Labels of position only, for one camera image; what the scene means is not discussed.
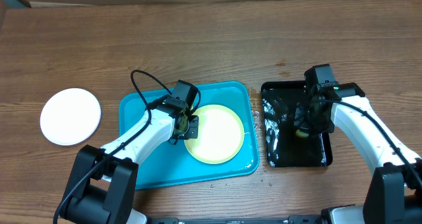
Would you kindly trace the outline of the yellow green scrub sponge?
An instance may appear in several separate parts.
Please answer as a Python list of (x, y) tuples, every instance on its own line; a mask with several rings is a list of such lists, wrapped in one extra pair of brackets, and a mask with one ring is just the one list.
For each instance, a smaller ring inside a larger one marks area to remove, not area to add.
[(306, 129), (303, 129), (303, 128), (298, 128), (295, 131), (295, 135), (297, 137), (300, 137), (300, 138), (308, 138), (309, 137), (309, 131), (306, 130)]

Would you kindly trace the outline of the yellow plate with sauce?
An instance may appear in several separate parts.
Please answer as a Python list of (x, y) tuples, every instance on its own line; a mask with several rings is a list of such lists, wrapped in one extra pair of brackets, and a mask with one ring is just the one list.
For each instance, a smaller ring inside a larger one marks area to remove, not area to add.
[(211, 165), (234, 158), (245, 139), (239, 116), (223, 105), (205, 105), (194, 114), (198, 116), (198, 137), (185, 141), (187, 151), (196, 160)]

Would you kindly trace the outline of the white plate with sauce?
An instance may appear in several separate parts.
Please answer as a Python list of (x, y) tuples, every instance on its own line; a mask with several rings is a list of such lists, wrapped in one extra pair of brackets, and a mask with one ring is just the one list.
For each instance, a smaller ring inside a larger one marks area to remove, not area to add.
[(44, 137), (60, 146), (87, 140), (100, 124), (102, 111), (98, 99), (82, 88), (69, 88), (53, 95), (40, 114)]

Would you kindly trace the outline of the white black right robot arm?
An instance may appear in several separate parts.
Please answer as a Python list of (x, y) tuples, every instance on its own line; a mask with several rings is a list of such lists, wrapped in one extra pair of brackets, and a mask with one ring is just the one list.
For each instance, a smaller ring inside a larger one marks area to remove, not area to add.
[(304, 77), (307, 99), (297, 105), (296, 135), (306, 138), (339, 128), (373, 175), (362, 206), (327, 208), (316, 222), (420, 223), (421, 156), (381, 121), (356, 83), (340, 84), (330, 65), (313, 66)]

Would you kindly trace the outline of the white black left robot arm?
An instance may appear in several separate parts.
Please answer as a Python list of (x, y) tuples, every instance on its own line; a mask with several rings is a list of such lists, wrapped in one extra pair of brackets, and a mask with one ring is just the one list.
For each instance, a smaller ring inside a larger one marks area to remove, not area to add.
[(139, 166), (162, 143), (198, 136), (197, 87), (178, 81), (172, 93), (146, 106), (144, 116), (101, 148), (79, 150), (53, 219), (73, 223), (148, 223), (133, 209)]

